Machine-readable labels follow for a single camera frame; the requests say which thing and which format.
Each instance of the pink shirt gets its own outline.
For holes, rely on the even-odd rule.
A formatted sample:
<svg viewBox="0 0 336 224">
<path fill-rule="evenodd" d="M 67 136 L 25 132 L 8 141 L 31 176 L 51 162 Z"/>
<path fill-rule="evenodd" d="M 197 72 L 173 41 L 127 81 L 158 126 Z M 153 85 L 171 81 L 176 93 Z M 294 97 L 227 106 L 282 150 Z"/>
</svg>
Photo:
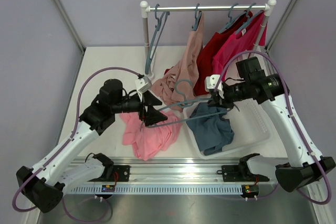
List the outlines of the pink shirt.
<svg viewBox="0 0 336 224">
<path fill-rule="evenodd" d="M 249 24 L 249 26 L 246 28 L 246 32 L 244 33 L 244 35 L 242 35 L 241 31 L 238 34 L 234 32 L 228 38 L 228 40 L 222 45 L 221 49 L 212 60 L 212 74 L 221 74 L 224 66 L 237 53 L 253 49 L 253 43 L 256 41 L 263 18 L 264 12 L 260 13 L 252 20 L 251 24 Z M 262 37 L 260 39 L 260 46 L 265 45 L 266 30 L 267 26 L 265 27 L 264 33 L 262 34 Z"/>
<path fill-rule="evenodd" d="M 168 117 L 168 120 L 159 122 L 158 125 L 179 120 L 172 111 L 161 112 Z M 145 161 L 153 158 L 160 150 L 165 151 L 171 144 L 175 143 L 182 125 L 181 123 L 174 123 L 162 127 L 147 128 L 139 120 L 138 113 L 122 113 L 119 115 L 121 120 L 126 123 L 122 144 L 131 144 L 134 155 Z"/>
</svg>

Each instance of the gray-blue cloth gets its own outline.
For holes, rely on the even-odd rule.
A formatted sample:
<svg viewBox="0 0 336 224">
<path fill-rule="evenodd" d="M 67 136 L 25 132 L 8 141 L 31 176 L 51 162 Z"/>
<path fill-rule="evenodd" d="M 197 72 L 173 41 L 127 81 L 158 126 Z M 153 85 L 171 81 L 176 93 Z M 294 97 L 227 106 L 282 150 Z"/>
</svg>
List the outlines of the gray-blue cloth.
<svg viewBox="0 0 336 224">
<path fill-rule="evenodd" d="M 216 112 L 223 112 L 223 114 L 186 121 L 194 133 L 199 150 L 203 151 L 204 155 L 221 152 L 223 146 L 230 144 L 235 135 L 229 120 L 222 118 L 227 114 L 225 108 L 208 107 L 206 102 L 201 102 L 194 109 L 190 118 Z"/>
</svg>

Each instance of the red wire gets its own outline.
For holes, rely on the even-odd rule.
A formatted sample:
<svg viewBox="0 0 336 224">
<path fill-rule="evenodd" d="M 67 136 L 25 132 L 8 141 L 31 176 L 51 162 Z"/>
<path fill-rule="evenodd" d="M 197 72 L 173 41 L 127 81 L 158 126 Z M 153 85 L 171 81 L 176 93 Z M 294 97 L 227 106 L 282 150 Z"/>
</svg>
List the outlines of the red wire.
<svg viewBox="0 0 336 224">
<path fill-rule="evenodd" d="M 113 176 L 114 176 L 114 187 L 115 187 L 117 185 L 117 182 L 118 182 L 118 179 L 119 179 L 119 175 L 118 175 L 117 172 L 114 172 Z"/>
<path fill-rule="evenodd" d="M 258 175 L 256 175 L 256 182 L 254 183 L 254 185 L 253 186 L 255 186 L 257 183 L 259 182 L 259 176 Z"/>
</svg>

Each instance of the white rack end cap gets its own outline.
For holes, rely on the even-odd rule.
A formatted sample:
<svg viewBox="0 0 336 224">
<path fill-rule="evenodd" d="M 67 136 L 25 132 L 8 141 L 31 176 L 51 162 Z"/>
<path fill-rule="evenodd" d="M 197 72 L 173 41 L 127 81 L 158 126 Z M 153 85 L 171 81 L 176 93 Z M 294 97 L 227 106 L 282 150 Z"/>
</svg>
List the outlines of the white rack end cap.
<svg viewBox="0 0 336 224">
<path fill-rule="evenodd" d="M 147 1 L 141 1 L 140 2 L 141 7 L 141 16 L 143 18 L 148 18 L 147 8 L 148 8 L 148 2 Z"/>
<path fill-rule="evenodd" d="M 274 8 L 274 6 L 277 4 L 277 1 L 276 0 L 269 0 L 267 2 L 267 5 L 268 5 L 268 9 L 265 11 L 265 16 L 270 16 L 271 15 L 271 12 Z"/>
</svg>

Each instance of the metal floor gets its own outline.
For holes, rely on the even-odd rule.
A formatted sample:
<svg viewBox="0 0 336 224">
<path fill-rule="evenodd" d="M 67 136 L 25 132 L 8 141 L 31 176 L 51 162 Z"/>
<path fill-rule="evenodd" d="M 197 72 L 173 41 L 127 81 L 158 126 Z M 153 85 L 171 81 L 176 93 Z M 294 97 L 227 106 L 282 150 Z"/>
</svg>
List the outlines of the metal floor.
<svg viewBox="0 0 336 224">
<path fill-rule="evenodd" d="M 261 185 L 261 195 L 271 191 Z M 287 193 L 281 188 L 268 199 L 240 201 L 238 196 L 210 195 L 114 195 L 109 199 L 113 213 L 101 223 L 112 224 L 311 224 L 318 223 L 312 204 L 297 192 Z M 88 195 L 65 197 L 68 210 L 76 218 L 98 219 L 105 209 L 98 200 L 79 204 Z M 41 214 L 38 224 L 78 223 L 65 215 L 62 204 L 53 211 Z"/>
</svg>

